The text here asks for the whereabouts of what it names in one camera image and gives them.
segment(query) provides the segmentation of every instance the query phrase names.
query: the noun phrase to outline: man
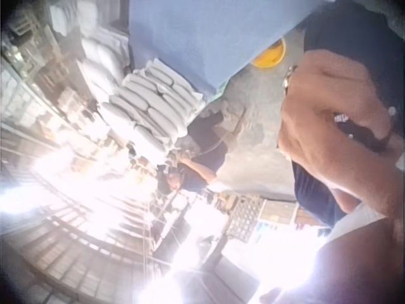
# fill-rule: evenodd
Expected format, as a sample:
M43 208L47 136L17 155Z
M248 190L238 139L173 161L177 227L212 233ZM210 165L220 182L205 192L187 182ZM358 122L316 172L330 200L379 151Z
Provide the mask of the man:
M276 304L403 303L404 175L385 153L345 135L347 115L385 147L396 146L387 109L361 63L326 50L308 51L292 74L282 105L283 153L333 191L361 203L335 224L313 273Z
M158 170L158 189L163 194L177 191L180 188L199 192L216 179L216 172L225 161L227 145L212 130L212 127L223 121L223 113L209 117L197 117L187 128L188 134L199 145L200 154L187 158L181 155L176 170L168 174Z
M381 102L390 111L394 130L403 136L404 42L388 28L383 15L372 13L351 1L329 4L307 22L304 50L315 49L327 49L362 63L376 85ZM336 114L335 121L351 139L376 153L381 152L383 145L370 130L354 124L345 115ZM401 143L397 140L393 145L400 146ZM394 162L398 157L391 156ZM358 199L351 195L329 189L300 164L293 161L292 168L298 202L324 224L333 227L359 204Z

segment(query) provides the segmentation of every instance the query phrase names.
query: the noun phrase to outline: yellow bucket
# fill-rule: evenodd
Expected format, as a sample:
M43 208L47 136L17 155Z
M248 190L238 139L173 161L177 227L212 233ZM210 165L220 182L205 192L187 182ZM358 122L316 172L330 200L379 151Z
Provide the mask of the yellow bucket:
M283 60L285 56L285 48L285 39L281 38L256 57L256 59L252 61L252 65L257 68L275 67Z

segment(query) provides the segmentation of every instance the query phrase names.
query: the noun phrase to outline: blue tarp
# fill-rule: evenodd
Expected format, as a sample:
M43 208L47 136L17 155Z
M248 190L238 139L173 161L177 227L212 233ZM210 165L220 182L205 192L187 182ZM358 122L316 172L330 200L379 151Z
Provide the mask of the blue tarp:
M155 57L213 96L323 0L131 0L136 68Z

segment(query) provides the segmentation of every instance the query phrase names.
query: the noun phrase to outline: concrete floor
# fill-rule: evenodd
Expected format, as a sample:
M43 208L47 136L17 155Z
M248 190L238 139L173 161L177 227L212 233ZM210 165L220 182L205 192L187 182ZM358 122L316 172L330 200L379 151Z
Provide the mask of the concrete floor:
M284 98L284 75L303 55L303 36L293 30L285 36L287 52L275 68L260 70L252 65L231 78L224 95L231 111L247 108L236 147L218 171L218 179L233 190L271 198L294 199L291 164L276 149L280 107Z

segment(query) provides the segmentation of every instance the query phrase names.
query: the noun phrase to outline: hand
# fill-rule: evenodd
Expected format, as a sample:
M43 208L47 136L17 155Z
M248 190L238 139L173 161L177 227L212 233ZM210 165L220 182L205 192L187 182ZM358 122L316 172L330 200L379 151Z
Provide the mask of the hand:
M384 215L402 216L402 173L342 133L335 113L369 128L377 139L390 132L389 114L362 64L326 50L307 52L282 105L280 149L328 187Z
M190 160L190 155L186 151L179 151L176 157L178 163L187 163Z

